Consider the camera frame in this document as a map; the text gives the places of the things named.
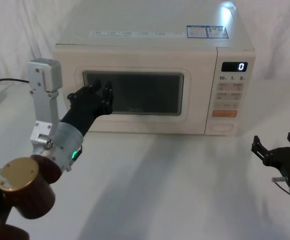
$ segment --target white table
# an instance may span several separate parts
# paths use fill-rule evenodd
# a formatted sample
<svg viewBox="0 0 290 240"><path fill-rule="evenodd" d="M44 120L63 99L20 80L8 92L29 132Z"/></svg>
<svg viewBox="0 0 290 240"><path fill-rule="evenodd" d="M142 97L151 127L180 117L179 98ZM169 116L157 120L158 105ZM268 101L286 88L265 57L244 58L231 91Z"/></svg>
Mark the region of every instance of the white table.
<svg viewBox="0 0 290 240"><path fill-rule="evenodd" d="M0 104L0 168L31 154L29 90L12 86ZM289 145L290 80L252 80L244 106L237 137L88 133L52 210L13 209L7 222L32 240L290 240L290 196L251 152L254 135Z"/></svg>

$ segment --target digital display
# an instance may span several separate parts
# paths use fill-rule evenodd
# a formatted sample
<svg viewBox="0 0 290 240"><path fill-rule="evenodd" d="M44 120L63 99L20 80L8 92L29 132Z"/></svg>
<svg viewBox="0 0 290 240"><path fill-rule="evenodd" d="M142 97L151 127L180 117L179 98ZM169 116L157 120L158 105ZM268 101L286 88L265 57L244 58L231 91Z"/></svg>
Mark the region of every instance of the digital display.
<svg viewBox="0 0 290 240"><path fill-rule="evenodd" d="M222 72L246 72L248 63L246 61L225 61L221 66Z"/></svg>

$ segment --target gold cap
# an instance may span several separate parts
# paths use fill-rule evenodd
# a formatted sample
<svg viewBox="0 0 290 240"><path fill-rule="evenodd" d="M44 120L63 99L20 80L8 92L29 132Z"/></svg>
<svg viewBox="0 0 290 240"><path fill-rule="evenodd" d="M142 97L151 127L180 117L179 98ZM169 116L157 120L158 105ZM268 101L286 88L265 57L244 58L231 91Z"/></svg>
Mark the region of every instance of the gold cap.
<svg viewBox="0 0 290 240"><path fill-rule="evenodd" d="M19 157L0 170L0 189L14 192L29 185L39 174L38 163L30 157Z"/></svg>

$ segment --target microwave control panel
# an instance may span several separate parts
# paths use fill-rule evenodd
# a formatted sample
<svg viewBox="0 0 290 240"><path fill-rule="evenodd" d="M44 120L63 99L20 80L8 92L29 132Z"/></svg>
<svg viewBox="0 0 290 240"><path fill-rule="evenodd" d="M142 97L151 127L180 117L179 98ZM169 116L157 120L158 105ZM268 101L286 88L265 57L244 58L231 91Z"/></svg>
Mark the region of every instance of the microwave control panel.
<svg viewBox="0 0 290 240"><path fill-rule="evenodd" d="M254 65L254 52L218 52L205 134L235 135Z"/></svg>

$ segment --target green led light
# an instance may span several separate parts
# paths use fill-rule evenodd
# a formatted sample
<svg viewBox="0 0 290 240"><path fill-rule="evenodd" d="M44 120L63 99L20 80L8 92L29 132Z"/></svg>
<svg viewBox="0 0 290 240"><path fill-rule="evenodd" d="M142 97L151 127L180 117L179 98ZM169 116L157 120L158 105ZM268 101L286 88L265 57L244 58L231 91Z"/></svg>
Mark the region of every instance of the green led light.
<svg viewBox="0 0 290 240"><path fill-rule="evenodd" d="M73 152L73 154L71 155L71 158L74 159L76 154L77 154L77 151Z"/></svg>

